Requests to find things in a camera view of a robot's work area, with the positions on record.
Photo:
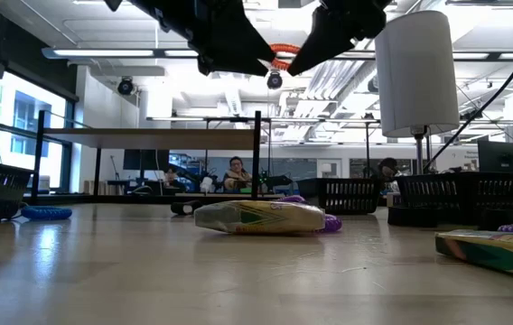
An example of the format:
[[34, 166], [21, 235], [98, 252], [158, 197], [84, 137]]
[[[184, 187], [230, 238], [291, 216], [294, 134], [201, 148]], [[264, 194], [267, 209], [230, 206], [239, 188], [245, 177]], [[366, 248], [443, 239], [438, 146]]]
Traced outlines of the orange coil wrist keychain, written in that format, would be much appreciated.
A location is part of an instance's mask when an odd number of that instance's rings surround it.
[[[275, 53], [291, 53], [291, 54], [297, 54], [300, 51], [300, 47], [288, 43], [271, 43], [270, 44], [271, 50]], [[271, 61], [271, 67], [276, 70], [288, 70], [291, 63], [288, 61], [280, 60], [278, 58], [274, 58]]]

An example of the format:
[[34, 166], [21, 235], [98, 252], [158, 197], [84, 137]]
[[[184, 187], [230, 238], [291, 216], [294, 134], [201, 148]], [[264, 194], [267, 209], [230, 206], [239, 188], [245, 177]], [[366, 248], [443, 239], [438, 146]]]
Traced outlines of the yellow green snack bag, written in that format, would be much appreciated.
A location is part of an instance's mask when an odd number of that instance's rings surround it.
[[289, 201], [230, 200], [198, 208], [194, 223], [229, 234], [292, 234], [325, 228], [322, 209]]

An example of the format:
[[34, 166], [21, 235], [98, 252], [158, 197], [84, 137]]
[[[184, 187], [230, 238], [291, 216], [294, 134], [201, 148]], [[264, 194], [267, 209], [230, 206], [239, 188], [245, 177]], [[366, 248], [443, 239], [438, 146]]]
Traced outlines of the blue coil wrist keychain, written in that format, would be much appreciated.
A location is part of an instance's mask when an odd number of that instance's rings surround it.
[[21, 215], [31, 221], [64, 220], [72, 215], [72, 210], [49, 206], [26, 206], [21, 208]]

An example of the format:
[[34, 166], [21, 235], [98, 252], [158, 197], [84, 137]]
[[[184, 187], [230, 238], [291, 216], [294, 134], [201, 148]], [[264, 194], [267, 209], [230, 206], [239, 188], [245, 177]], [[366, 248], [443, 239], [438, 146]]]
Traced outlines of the yellow green crayon box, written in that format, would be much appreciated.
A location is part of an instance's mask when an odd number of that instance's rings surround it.
[[457, 229], [435, 234], [436, 252], [502, 273], [513, 274], [513, 233]]

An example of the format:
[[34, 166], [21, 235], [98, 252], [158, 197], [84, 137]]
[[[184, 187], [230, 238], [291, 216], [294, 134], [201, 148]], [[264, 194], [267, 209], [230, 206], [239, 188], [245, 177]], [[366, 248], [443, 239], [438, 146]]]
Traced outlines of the wooden desk riser shelf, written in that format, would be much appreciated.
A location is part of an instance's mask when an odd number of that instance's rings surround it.
[[99, 174], [101, 151], [144, 149], [144, 150], [230, 150], [251, 151], [253, 172], [258, 172], [260, 158], [261, 126], [270, 123], [259, 111], [252, 117], [231, 117], [231, 122], [252, 122], [254, 128], [247, 129], [162, 129], [162, 128], [94, 128], [77, 122], [70, 122], [72, 128], [47, 128], [44, 126], [47, 111], [39, 113], [35, 134], [32, 197], [38, 197], [41, 167], [42, 143], [62, 142], [81, 144], [97, 150], [94, 171], [94, 192], [99, 195]]

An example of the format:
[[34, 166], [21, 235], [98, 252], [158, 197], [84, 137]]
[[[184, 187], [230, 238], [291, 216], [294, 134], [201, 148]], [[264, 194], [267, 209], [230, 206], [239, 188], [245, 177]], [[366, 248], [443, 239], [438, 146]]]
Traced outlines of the round black ceiling device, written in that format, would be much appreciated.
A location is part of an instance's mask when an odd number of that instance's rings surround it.
[[283, 86], [283, 79], [278, 70], [273, 70], [269, 73], [266, 85], [271, 90], [279, 89]]
[[117, 85], [117, 92], [122, 96], [131, 96], [135, 92], [135, 85], [131, 77], [123, 77]]

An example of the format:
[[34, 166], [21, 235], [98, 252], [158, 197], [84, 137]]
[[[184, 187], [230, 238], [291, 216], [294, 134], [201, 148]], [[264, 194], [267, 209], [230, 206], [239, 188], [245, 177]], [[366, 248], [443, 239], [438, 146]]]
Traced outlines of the white shade table lamp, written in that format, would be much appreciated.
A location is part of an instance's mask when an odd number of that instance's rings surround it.
[[416, 140], [459, 127], [450, 25], [445, 14], [420, 11], [387, 23], [375, 40], [382, 135]]

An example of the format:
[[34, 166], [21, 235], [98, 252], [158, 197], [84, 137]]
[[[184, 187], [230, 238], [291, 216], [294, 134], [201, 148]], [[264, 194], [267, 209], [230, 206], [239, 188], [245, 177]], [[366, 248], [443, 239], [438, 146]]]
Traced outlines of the person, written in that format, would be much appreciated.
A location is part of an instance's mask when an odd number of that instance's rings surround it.
[[223, 177], [224, 191], [241, 192], [251, 186], [252, 175], [244, 169], [243, 161], [237, 156], [232, 157]]
[[392, 181], [397, 175], [397, 160], [387, 157], [378, 163], [378, 168], [374, 172], [374, 176], [382, 181]]

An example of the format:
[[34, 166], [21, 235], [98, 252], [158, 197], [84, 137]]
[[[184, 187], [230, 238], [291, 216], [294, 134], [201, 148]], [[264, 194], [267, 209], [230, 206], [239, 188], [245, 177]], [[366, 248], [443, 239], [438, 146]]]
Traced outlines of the long ceiling light strip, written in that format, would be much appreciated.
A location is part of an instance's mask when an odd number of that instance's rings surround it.
[[72, 59], [189, 59], [197, 56], [192, 50], [166, 49], [53, 49], [43, 48], [50, 60]]

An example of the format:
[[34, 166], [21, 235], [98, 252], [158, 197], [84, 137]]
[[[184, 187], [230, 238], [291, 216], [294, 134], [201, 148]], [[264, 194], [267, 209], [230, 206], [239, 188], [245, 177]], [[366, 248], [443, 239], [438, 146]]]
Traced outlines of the small black block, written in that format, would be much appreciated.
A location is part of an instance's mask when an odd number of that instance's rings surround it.
[[196, 209], [203, 204], [199, 200], [190, 200], [186, 202], [174, 202], [171, 204], [171, 212], [177, 216], [192, 215]]

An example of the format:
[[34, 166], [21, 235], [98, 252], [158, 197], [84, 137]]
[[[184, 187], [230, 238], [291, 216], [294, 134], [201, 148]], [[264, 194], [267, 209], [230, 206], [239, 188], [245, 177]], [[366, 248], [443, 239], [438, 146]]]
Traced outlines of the black computer monitor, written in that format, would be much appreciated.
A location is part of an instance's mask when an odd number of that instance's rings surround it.
[[478, 142], [481, 172], [513, 173], [513, 143]]

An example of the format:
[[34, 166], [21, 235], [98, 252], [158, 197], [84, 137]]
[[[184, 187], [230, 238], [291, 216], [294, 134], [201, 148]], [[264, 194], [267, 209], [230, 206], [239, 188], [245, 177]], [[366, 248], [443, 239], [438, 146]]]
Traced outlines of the large glass window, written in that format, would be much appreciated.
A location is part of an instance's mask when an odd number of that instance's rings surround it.
[[73, 105], [45, 88], [12, 73], [0, 78], [0, 163], [34, 168], [41, 112], [46, 128], [68, 126]]

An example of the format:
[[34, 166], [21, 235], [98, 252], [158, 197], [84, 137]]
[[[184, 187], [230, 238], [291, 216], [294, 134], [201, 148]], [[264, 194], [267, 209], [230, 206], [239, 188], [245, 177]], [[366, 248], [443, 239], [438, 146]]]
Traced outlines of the dark wall screen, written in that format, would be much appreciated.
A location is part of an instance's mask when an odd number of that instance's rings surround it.
[[166, 172], [170, 166], [169, 156], [166, 150], [124, 150], [123, 169]]

